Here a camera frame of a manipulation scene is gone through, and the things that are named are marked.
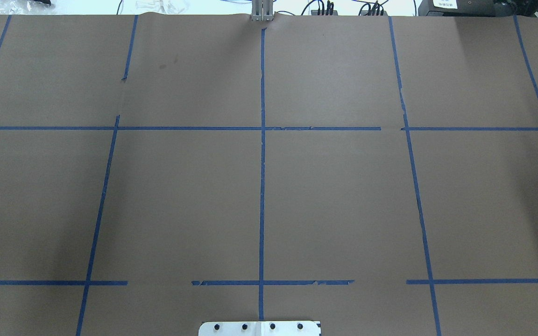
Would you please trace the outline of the brown paper table cover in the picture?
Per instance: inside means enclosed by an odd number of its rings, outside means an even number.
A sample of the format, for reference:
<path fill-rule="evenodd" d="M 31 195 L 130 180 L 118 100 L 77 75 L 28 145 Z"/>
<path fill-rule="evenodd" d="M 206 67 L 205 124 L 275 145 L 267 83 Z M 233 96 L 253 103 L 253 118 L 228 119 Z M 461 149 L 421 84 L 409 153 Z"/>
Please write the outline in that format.
<path fill-rule="evenodd" d="M 538 336 L 538 18 L 0 15 L 0 336 Z"/>

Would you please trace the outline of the black power strip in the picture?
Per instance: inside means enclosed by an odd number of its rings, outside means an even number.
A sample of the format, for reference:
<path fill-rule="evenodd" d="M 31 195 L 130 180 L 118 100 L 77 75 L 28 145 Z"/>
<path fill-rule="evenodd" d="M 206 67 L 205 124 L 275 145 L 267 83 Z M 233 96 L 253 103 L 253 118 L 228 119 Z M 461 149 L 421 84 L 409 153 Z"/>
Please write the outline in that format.
<path fill-rule="evenodd" d="M 338 11 L 332 8 L 322 9 L 312 9 L 310 15 L 312 16 L 337 16 Z"/>

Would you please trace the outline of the white metal mounting plate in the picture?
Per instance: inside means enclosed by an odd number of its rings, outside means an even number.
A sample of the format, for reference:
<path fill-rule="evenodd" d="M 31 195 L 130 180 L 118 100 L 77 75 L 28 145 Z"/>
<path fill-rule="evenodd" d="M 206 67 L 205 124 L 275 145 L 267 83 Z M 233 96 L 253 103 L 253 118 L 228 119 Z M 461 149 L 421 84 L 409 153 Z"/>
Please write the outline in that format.
<path fill-rule="evenodd" d="M 320 336 L 316 321 L 205 322 L 199 336 Z"/>

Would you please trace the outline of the white crumpled plastic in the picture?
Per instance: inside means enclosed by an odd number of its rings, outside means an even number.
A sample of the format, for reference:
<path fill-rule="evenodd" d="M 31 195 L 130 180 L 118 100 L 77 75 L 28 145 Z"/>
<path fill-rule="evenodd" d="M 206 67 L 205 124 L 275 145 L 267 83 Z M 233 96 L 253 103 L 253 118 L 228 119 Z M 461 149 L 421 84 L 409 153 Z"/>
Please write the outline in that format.
<path fill-rule="evenodd" d="M 190 7 L 189 0 L 135 0 L 137 12 L 160 14 L 183 14 Z"/>

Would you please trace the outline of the black device with label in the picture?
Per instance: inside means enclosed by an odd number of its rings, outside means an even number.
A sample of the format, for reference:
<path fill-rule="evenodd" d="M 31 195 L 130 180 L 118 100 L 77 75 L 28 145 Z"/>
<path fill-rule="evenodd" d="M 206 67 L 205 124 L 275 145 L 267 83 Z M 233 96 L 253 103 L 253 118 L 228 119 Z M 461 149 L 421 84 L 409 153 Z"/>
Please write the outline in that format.
<path fill-rule="evenodd" d="M 418 16 L 532 17 L 538 12 L 538 0 L 423 0 Z"/>

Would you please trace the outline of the grey metal post bracket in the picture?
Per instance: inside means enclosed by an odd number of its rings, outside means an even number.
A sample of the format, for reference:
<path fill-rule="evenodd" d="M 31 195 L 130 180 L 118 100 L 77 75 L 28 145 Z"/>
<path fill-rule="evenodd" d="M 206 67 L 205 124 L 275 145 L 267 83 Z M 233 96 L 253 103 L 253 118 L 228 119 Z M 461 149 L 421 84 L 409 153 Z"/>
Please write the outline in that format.
<path fill-rule="evenodd" d="M 273 21 L 275 11 L 273 9 L 273 0 L 252 0 L 251 1 L 251 20 L 252 21 Z"/>

